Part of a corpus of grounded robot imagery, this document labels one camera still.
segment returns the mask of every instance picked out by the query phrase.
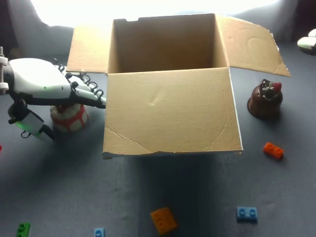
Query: toy block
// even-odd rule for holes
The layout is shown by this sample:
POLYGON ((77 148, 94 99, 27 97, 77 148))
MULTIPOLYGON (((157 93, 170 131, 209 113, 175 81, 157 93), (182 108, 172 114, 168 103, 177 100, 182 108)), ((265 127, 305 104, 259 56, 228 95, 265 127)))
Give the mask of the toy block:
POLYGON ((256 207, 237 207, 237 221, 239 222, 257 222, 258 214, 256 207))
POLYGON ((28 237, 30 228, 31 228, 31 223, 26 223, 26 222, 20 223, 16 237, 28 237))
POLYGON ((158 209, 152 212, 150 215, 160 235, 163 235, 178 227, 178 224, 174 220, 168 207, 158 209))
POLYGON ((105 237, 104 228, 94 229, 94 237, 105 237))
POLYGON ((283 157, 283 150, 270 142, 266 143, 266 145, 263 148, 263 151, 276 159, 282 159, 283 157))

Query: raspberry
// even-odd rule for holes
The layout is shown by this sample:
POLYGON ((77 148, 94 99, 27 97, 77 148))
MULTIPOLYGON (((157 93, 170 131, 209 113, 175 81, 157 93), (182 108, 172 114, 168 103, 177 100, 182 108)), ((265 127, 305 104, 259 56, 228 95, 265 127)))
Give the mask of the raspberry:
POLYGON ((281 91, 281 88, 282 88, 282 83, 281 82, 274 82, 272 84, 272 87, 273 87, 273 90, 276 92, 276 93, 279 93, 281 91))

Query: white robotic hand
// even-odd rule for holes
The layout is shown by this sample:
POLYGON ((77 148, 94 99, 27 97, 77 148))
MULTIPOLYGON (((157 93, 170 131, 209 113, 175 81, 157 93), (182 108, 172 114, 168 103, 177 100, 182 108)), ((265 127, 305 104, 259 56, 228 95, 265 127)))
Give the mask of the white robotic hand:
POLYGON ((52 130, 27 105, 83 104, 104 109, 106 98, 98 85, 90 81, 86 74, 66 73, 62 65, 50 62, 22 58, 5 61, 0 52, 0 91, 6 91, 14 104, 8 110, 9 123, 37 137, 48 137, 54 140, 52 130))
POLYGON ((316 29, 312 30, 308 37, 301 38, 297 45, 304 53, 315 56, 316 55, 316 29))

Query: red lego brick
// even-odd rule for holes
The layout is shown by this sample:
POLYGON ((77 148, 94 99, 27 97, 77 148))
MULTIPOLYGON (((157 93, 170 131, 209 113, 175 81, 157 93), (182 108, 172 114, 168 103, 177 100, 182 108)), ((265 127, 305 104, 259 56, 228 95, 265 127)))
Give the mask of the red lego brick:
POLYGON ((160 235, 163 235, 178 227, 178 224, 174 220, 168 207, 158 209, 152 212, 150 215, 160 235))
POLYGON ((283 157, 283 150, 276 145, 273 145, 271 142, 267 142, 263 151, 276 159, 282 159, 283 157))

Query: chocolate cake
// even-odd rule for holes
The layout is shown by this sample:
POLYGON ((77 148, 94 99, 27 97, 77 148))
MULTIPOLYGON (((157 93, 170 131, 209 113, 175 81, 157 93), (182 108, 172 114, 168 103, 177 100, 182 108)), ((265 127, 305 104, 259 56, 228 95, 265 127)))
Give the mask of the chocolate cake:
POLYGON ((252 91, 248 100, 248 111, 259 119, 276 119, 283 100, 282 84, 263 79, 252 91))

